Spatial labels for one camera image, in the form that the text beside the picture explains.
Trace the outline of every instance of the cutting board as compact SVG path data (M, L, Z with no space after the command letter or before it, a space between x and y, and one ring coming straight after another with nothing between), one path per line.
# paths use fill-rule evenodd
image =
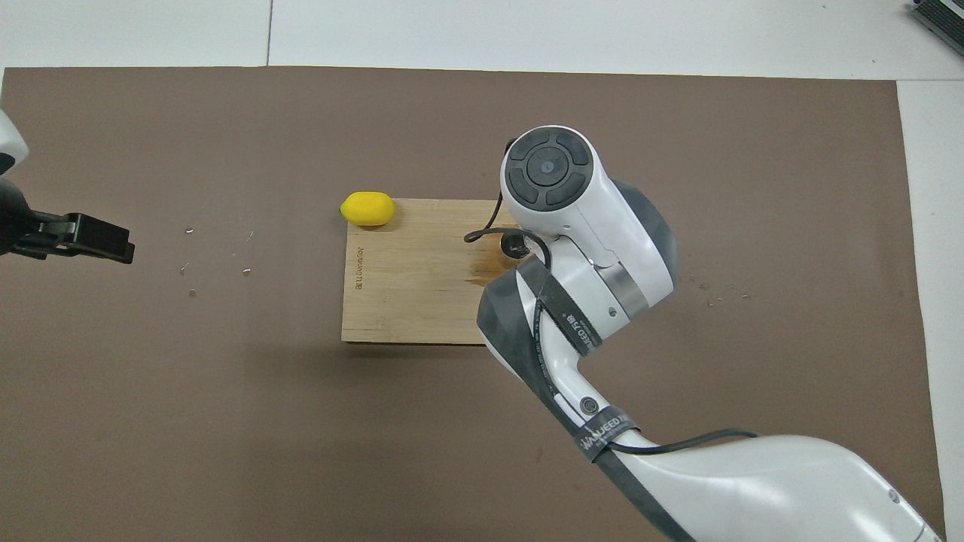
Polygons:
M380 227L348 224L341 340L482 344L475 313L483 287L519 262L485 226L495 202L396 199ZM514 226L503 207L494 227Z

